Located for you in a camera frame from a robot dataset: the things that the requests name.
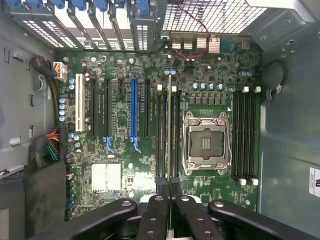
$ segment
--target gray metal panel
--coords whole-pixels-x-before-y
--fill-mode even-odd
[[[291,50],[285,50],[287,82],[269,105],[261,107],[258,206],[261,214],[316,237],[320,198],[309,193],[309,175],[310,167],[320,169],[319,29],[319,23],[305,28]],[[263,61],[281,54],[267,52]],[[275,65],[262,80],[274,87],[275,79],[279,83],[281,78],[282,70]]]
[[[54,126],[53,104],[46,93],[36,93],[40,86],[37,73],[29,68],[28,60],[42,55],[53,60],[52,49],[31,35],[25,36],[22,28],[5,14],[0,14],[0,170],[28,163],[29,126],[38,136]],[[4,51],[10,51],[9,63]],[[23,63],[13,59],[17,54]],[[34,107],[29,104],[34,95]],[[12,147],[9,139],[20,137],[22,144]]]

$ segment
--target label sticker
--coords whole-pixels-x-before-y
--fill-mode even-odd
[[[320,170],[310,167],[309,193],[320,198]]]

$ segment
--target blue pcie slot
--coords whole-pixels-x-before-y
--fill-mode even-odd
[[[134,149],[141,153],[138,148],[138,79],[131,79],[131,132],[130,142],[133,143]]]

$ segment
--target wire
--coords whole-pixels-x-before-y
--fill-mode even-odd
[[[198,18],[196,18],[195,16],[193,16],[190,12],[188,12],[187,10],[184,9],[184,7],[181,4],[178,4],[178,7],[180,8],[181,11],[185,12],[187,15],[189,15],[193,20],[195,20],[197,23],[201,24],[201,26],[205,29],[206,33],[207,33],[207,40],[206,40],[206,45],[205,45],[205,49],[204,51],[199,54],[199,55],[195,55],[195,56],[186,56],[180,52],[178,52],[178,50],[174,50],[174,54],[175,55],[179,55],[180,57],[183,57],[184,59],[198,59],[201,58],[208,50],[209,50],[209,42],[211,40],[211,35],[210,32],[208,30],[208,28],[206,27],[206,25]]]

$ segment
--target black cable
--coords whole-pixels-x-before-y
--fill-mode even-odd
[[[275,86],[274,88],[268,89],[266,91],[265,96],[262,97],[262,99],[261,99],[261,102],[264,102],[266,99],[270,102],[272,97],[275,94],[278,94],[281,91],[281,88],[285,85],[285,83],[286,83],[286,81],[288,79],[288,67],[287,67],[287,64],[284,61],[280,60],[280,59],[275,59],[275,60],[272,60],[272,61],[268,62],[266,65],[264,65],[262,67],[261,73],[263,71],[265,71],[267,68],[269,68],[273,64],[279,64],[281,66],[282,71],[283,71],[282,80],[277,86]]]

